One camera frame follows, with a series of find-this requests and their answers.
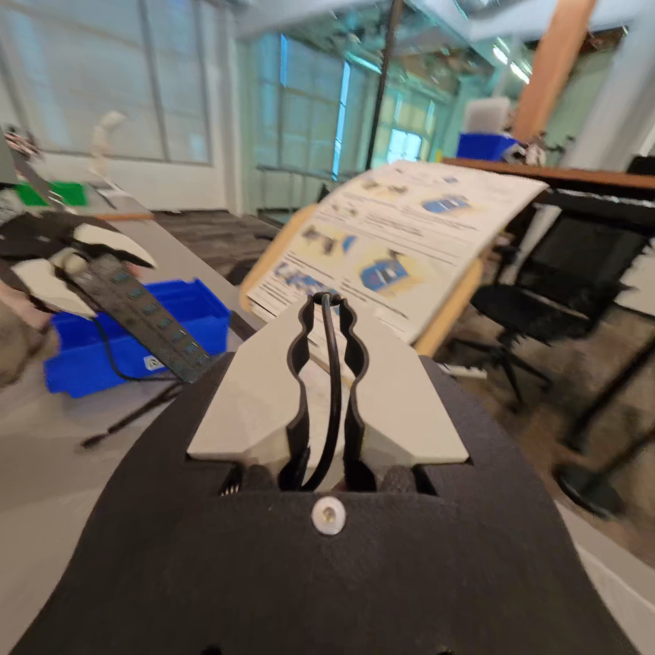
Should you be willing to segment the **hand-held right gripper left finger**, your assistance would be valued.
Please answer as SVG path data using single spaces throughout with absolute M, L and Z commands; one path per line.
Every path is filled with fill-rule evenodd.
M 313 326 L 307 295 L 239 346 L 187 448 L 189 458 L 263 466 L 282 490 L 302 487 L 310 420 L 299 373 L 309 360 Z

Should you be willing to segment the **wooden side table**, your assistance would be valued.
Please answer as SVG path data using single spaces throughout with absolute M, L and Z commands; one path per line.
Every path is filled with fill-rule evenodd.
M 99 200 L 85 207 L 84 213 L 109 222 L 153 220 L 153 213 L 134 199 L 124 199 L 124 202 L 118 203 L 117 208 L 102 198 Z

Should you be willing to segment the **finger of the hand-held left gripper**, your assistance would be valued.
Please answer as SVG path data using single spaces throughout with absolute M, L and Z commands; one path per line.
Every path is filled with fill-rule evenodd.
M 79 252 L 93 258 L 109 255 L 136 266 L 157 267 L 156 261 L 143 247 L 120 231 L 80 223 L 72 230 L 72 242 Z
M 47 259 L 27 259 L 11 264 L 11 287 L 22 292 L 40 312 L 68 313 L 88 321 L 96 312 L 60 279 Z

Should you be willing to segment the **wooden column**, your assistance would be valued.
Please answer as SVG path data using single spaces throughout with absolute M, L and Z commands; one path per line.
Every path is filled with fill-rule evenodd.
M 529 142 L 547 126 L 587 35 L 596 1 L 558 1 L 541 37 L 533 73 L 521 94 L 513 137 Z

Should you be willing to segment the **black pole stand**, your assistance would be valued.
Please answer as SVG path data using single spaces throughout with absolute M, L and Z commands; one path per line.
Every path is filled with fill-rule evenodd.
M 396 46 L 397 32 L 402 22 L 405 4 L 405 1 L 392 1 L 389 8 L 386 33 L 384 36 L 384 43 L 382 48 L 381 72 L 379 75 L 375 102 L 373 105 L 373 117 L 371 125 L 372 128 L 369 135 L 365 158 L 365 171 L 368 171 L 373 167 L 376 144 L 378 141 L 378 132 L 381 125 L 382 105 L 384 103 L 387 83 L 389 80 L 389 69 L 394 48 Z

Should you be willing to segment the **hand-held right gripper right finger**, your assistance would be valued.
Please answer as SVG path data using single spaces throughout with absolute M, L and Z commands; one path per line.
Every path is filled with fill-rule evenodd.
M 344 423 L 348 490 L 375 490 L 376 476 L 395 466 L 465 463 L 469 452 L 415 350 L 347 299 L 341 334 L 354 377 Z

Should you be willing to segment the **blue plastic bin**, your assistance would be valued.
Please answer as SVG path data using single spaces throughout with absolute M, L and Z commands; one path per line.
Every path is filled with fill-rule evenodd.
M 226 351 L 231 311 L 202 281 L 166 280 L 145 287 L 210 356 Z M 165 367 L 109 315 L 100 313 L 98 320 L 108 345 L 94 323 L 70 314 L 53 317 L 60 345 L 43 365 L 50 393 L 80 398 L 125 383 L 110 365 L 108 348 L 128 381 L 168 377 Z
M 459 136 L 457 159 L 514 161 L 525 156 L 525 146 L 506 133 L 467 132 Z

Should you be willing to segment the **black usb hub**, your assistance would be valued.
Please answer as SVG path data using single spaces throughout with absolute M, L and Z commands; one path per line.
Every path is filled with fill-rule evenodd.
M 178 380 L 195 382 L 209 368 L 210 356 L 199 341 L 112 255 L 87 259 L 63 271 L 91 305 L 110 316 Z

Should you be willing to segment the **white desk lamp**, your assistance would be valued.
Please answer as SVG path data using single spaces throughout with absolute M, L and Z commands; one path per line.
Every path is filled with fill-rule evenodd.
M 113 134 L 127 118 L 128 116 L 124 112 L 111 110 L 104 114 L 99 123 L 92 129 L 90 142 L 92 163 L 90 171 L 103 181 L 110 179 L 107 161 L 113 154 Z

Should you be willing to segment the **person's left hand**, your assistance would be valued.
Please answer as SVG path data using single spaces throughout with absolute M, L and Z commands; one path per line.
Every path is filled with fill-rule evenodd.
M 1 390 L 16 384 L 30 365 L 55 355 L 59 342 L 52 321 L 53 314 L 1 283 Z

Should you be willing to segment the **green plastic bin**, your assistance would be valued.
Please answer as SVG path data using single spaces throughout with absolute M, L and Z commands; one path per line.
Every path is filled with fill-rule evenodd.
M 73 208 L 87 207 L 88 198 L 83 184 L 68 181 L 55 181 L 49 185 L 49 199 L 60 200 L 66 206 Z M 40 194 L 31 184 L 19 183 L 14 188 L 21 202 L 28 207 L 45 207 L 46 197 Z

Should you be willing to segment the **printed instruction sheet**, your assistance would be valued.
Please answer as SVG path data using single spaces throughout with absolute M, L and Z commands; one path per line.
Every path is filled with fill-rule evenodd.
M 546 189 L 441 163 L 370 170 L 310 211 L 246 292 L 249 307 L 269 321 L 303 295 L 336 292 L 413 344 L 471 262 Z

